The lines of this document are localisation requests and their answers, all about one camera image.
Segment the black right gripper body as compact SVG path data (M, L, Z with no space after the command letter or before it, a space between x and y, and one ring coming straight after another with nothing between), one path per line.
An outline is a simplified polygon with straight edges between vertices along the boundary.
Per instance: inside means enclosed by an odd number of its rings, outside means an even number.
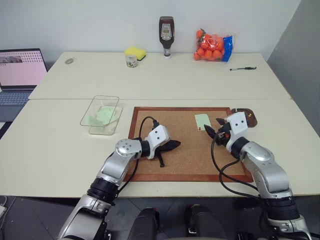
M226 146L231 138L231 125L230 123L225 123L221 125L221 127L218 129L217 137L216 137L216 144L218 146Z

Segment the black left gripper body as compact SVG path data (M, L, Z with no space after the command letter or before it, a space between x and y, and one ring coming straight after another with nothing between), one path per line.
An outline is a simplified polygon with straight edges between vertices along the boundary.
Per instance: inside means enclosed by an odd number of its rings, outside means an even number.
M161 152L167 152L171 151L173 149L173 143L172 141L168 141L167 143L160 145L155 150L155 155L161 153Z

